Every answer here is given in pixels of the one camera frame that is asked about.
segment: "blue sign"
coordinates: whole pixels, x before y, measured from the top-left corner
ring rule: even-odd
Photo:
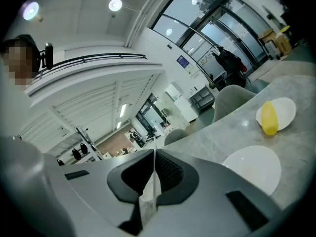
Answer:
[[[177,62],[183,67],[185,68],[186,66],[189,65],[189,62],[186,58],[184,58],[182,55],[180,55],[180,57],[177,59]]]

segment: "gray chair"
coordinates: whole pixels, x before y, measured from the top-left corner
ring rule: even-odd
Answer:
[[[189,134],[185,130],[175,129],[168,133],[164,140],[164,145],[167,146],[173,142],[183,139],[184,137],[187,137],[188,135]]]
[[[232,113],[255,95],[255,93],[238,85],[229,85],[223,88],[215,99],[215,114],[212,123]]]

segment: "brown wall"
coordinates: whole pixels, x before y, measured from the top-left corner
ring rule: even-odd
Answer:
[[[124,133],[128,132],[132,128],[133,128],[132,124],[129,124],[126,127],[122,128],[120,131],[112,135],[106,141],[99,144],[97,146],[98,150],[103,155],[106,152],[109,152],[109,154],[112,157],[114,157],[114,156],[117,156],[117,151],[121,153],[120,149],[133,148],[133,144],[124,135]]]

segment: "ceiling pipe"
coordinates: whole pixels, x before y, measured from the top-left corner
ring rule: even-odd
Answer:
[[[134,39],[135,36],[138,33],[138,30],[141,27],[141,24],[144,22],[145,19],[145,14],[147,13],[147,11],[151,8],[151,6],[153,5],[153,2],[155,2],[156,0],[147,0],[144,4],[144,6],[142,7],[142,9],[140,10],[140,12],[138,13],[138,16],[132,26],[131,31],[128,34],[127,40],[125,42],[125,47],[131,47],[131,44],[134,43]]]

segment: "white ceiling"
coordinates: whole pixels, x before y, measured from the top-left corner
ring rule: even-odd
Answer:
[[[118,122],[131,118],[138,102],[146,100],[157,76],[150,71],[121,72],[64,88],[31,108],[20,134],[41,152],[55,156],[78,143],[75,126],[88,128],[89,137],[95,141],[114,131]],[[127,107],[120,118],[123,104]]]
[[[117,12],[110,11],[110,0],[35,1],[40,5],[39,15],[44,20],[26,21],[18,15],[6,38],[31,34],[39,49],[43,49],[46,42],[53,43],[54,48],[86,41],[117,41],[117,45],[123,45],[137,17],[137,12],[124,7]],[[140,10],[146,2],[122,1],[135,10]]]

